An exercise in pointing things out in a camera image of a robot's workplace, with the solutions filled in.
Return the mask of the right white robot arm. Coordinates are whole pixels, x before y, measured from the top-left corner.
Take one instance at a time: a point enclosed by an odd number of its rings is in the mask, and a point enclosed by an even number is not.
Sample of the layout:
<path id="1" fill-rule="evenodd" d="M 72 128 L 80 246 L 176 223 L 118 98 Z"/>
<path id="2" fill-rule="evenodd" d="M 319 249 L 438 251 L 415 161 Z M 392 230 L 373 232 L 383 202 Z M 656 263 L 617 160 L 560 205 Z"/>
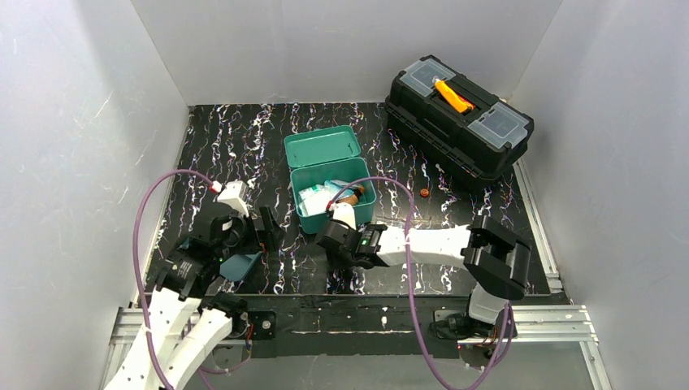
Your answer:
<path id="1" fill-rule="evenodd" d="M 333 219 L 315 242 L 335 268 L 410 262 L 463 268 L 476 282 L 466 313 L 481 323 L 495 323 L 507 301 L 519 301 L 527 293 L 530 243 L 487 215 L 460 227 L 408 232 L 385 224 L 357 230 Z"/>

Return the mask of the white gauze pad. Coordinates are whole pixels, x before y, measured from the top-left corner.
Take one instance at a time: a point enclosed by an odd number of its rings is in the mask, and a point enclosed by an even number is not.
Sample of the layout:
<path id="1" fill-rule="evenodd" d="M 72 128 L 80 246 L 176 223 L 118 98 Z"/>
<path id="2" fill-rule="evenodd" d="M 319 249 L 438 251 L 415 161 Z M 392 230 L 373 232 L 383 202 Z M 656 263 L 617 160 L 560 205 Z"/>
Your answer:
<path id="1" fill-rule="evenodd" d="M 327 204 L 332 198 L 333 194 L 326 190 L 300 196 L 298 210 L 303 217 L 322 214 L 327 211 Z"/>

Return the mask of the white plastic bottle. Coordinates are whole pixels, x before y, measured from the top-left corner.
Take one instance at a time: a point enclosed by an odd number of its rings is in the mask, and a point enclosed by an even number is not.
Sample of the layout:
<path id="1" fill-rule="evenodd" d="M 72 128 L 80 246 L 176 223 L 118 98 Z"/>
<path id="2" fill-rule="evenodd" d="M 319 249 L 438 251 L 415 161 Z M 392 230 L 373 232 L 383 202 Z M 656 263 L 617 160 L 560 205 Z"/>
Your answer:
<path id="1" fill-rule="evenodd" d="M 323 184 L 315 184 L 310 187 L 304 188 L 298 192 L 298 195 L 301 200 L 306 200 L 309 197 L 314 196 L 317 193 L 322 193 L 325 190 L 325 186 Z"/>

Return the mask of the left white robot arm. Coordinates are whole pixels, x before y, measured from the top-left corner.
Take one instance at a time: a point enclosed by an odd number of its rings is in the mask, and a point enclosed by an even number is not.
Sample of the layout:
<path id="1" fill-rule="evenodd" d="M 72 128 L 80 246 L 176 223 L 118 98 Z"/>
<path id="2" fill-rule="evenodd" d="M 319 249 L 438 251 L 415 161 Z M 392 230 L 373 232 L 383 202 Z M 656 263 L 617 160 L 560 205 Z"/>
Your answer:
<path id="1" fill-rule="evenodd" d="M 107 389 L 182 389 L 222 341 L 249 347 L 254 334 L 272 336 L 268 313 L 251 313 L 231 293 L 206 295 L 219 277 L 240 281 L 278 248 L 284 231 L 271 209 L 260 207 L 254 218 L 219 204 L 200 223 L 168 253 L 145 319 Z"/>

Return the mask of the brown medicine bottle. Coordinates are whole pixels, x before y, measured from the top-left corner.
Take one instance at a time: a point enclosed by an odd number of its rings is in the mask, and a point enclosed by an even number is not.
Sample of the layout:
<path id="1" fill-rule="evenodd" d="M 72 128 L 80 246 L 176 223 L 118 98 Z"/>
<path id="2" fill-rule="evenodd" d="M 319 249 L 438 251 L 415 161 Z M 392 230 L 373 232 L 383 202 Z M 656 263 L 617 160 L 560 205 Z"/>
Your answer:
<path id="1" fill-rule="evenodd" d="M 356 186 L 349 187 L 338 197 L 338 200 L 336 202 L 355 206 L 360 202 L 364 192 L 365 188 L 359 184 Z"/>

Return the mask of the blue cotton swab pouch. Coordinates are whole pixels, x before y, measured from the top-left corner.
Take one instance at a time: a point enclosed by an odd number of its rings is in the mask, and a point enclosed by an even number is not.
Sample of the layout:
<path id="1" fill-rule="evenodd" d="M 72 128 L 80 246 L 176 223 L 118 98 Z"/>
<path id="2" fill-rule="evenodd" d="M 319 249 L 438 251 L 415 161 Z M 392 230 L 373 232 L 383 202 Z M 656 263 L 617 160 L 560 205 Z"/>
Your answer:
<path id="1" fill-rule="evenodd" d="M 347 188 L 349 188 L 347 187 L 349 182 L 343 180 L 325 180 L 323 184 L 333 195 L 337 194 L 340 190 L 342 190 L 343 193 Z"/>

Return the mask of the green medicine box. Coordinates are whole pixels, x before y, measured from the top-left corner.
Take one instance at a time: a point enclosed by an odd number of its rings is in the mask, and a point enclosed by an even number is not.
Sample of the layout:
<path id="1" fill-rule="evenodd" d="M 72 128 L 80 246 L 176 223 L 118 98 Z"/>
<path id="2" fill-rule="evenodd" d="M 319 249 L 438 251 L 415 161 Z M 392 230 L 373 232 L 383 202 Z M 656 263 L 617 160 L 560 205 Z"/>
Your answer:
<path id="1" fill-rule="evenodd" d="M 353 129 L 347 125 L 316 129 L 286 136 L 284 148 L 290 168 L 290 184 L 301 230 L 314 235 L 327 222 L 326 212 L 308 217 L 298 210 L 298 192 L 325 180 L 353 182 L 371 174 Z"/>

